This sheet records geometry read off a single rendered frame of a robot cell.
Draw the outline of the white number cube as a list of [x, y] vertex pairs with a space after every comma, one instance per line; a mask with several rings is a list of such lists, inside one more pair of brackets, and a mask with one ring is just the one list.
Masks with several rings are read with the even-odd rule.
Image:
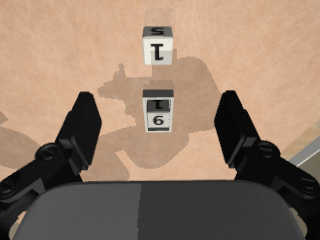
[[171, 65], [173, 34], [170, 26], [145, 26], [142, 35], [145, 65]]
[[169, 127], [169, 100], [147, 100], [148, 127]]

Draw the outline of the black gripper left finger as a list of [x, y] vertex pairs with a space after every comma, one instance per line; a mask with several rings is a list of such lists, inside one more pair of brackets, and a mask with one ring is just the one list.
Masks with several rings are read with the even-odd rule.
[[41, 193], [62, 184], [83, 182], [79, 173], [92, 164], [101, 127], [93, 94], [80, 92], [55, 142], [41, 146], [35, 160], [0, 182], [0, 240], [10, 240], [12, 225]]

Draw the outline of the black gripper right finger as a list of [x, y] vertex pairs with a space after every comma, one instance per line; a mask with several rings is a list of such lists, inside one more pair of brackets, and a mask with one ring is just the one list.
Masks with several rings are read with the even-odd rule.
[[234, 180], [275, 190], [306, 224], [306, 240], [320, 240], [320, 184], [280, 157], [275, 144], [260, 139], [235, 90], [222, 93], [214, 125], [224, 161], [229, 169], [237, 171]]

